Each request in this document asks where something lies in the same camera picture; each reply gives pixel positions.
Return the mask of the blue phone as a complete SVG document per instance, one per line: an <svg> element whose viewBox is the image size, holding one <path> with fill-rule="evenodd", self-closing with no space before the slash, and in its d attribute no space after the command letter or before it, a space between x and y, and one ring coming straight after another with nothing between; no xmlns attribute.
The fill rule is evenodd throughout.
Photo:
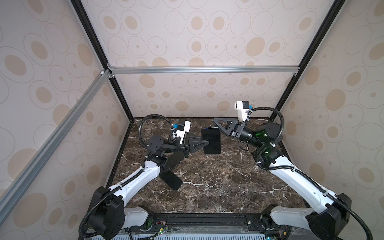
<svg viewBox="0 0 384 240"><path fill-rule="evenodd" d="M204 147L204 153L207 155L218 155L222 152L221 131L218 127L204 128L201 130L202 139L209 144Z"/></svg>

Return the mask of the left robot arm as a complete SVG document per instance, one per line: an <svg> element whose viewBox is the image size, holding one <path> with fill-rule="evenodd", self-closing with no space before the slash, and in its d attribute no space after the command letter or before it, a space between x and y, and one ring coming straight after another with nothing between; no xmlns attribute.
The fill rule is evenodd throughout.
<svg viewBox="0 0 384 240"><path fill-rule="evenodd" d="M131 198L150 181L160 178L173 190L178 190L183 181L172 168L189 154L209 145L209 141L186 135L170 143L155 135L150 138L146 149L149 152L142 165L130 176L109 187L99 187L92 197L89 209L79 225L79 234L83 238L102 236L113 239L121 229L142 226L148 213L141 208L127 209Z"/></svg>

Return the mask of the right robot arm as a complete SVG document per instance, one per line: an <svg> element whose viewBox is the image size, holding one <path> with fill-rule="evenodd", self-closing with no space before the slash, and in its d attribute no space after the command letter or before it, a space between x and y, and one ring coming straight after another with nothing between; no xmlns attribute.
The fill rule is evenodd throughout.
<svg viewBox="0 0 384 240"><path fill-rule="evenodd" d="M269 122L252 130L238 119L214 118L213 122L228 137L256 147L252 155L258 167L279 177L309 204L307 209L272 207L267 217L275 225L307 229L321 240L337 240L353 217L363 228L366 238L373 239L367 224L351 209L350 197L323 187L276 149L275 144L282 140L283 124Z"/></svg>

